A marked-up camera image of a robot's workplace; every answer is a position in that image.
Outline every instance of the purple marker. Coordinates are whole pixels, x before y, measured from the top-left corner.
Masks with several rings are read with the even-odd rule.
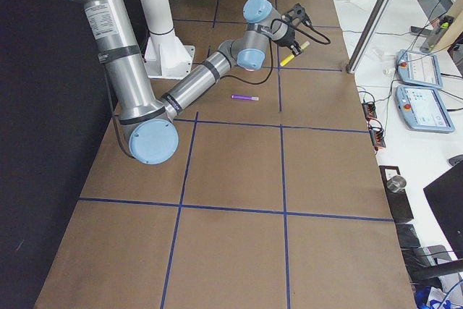
[[[240,94],[232,94],[231,99],[242,99],[243,101],[258,101],[259,97],[242,96]]]

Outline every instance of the black wall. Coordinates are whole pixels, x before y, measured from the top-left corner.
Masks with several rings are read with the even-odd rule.
[[[142,27],[137,2],[130,7]],[[40,293],[109,108],[81,5],[1,0],[0,21],[0,308],[25,309]]]

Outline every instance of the black monitor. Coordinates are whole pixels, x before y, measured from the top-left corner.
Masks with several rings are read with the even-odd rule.
[[[463,161],[424,189],[429,206],[458,258],[463,258]]]

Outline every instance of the yellow marker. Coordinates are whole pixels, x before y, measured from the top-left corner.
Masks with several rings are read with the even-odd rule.
[[[301,50],[304,51],[309,45],[310,45],[310,43],[309,43],[308,41],[304,42],[304,43],[301,45]],[[294,55],[294,54],[290,54],[287,58],[283,59],[283,60],[280,62],[280,65],[281,65],[282,67],[284,67],[285,65],[287,65],[288,63],[290,63],[290,61],[292,61],[294,58],[295,58],[295,55]]]

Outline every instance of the table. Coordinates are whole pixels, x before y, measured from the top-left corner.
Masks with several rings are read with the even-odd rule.
[[[245,1],[170,0],[196,64],[243,35]],[[37,309],[415,306],[333,0],[272,2],[301,3],[332,44],[285,68],[276,51],[265,85],[220,82],[161,165],[124,157],[109,127]]]
[[[359,39],[375,0],[334,0],[339,16],[344,40],[349,55]],[[377,33],[403,34],[410,25],[422,27],[428,22],[417,0],[393,0],[378,26]],[[414,36],[376,34],[368,53],[355,72],[357,85],[371,92],[377,99],[387,97],[394,68],[395,53],[408,48]],[[415,50],[419,51],[423,38],[418,39]],[[450,75],[461,76],[446,51],[437,53],[441,71]],[[463,80],[443,77],[443,89],[463,96]],[[461,107],[461,103],[452,97],[440,93],[447,109]],[[451,250],[424,196],[423,188],[434,179],[450,169],[448,158],[463,153],[463,113],[450,113],[456,131],[451,134],[414,132],[407,129],[394,98],[389,104],[378,103],[378,118],[385,123],[387,117],[386,145],[376,156],[379,165],[398,166],[407,180],[407,196],[412,207],[417,235],[422,246],[442,244]]]

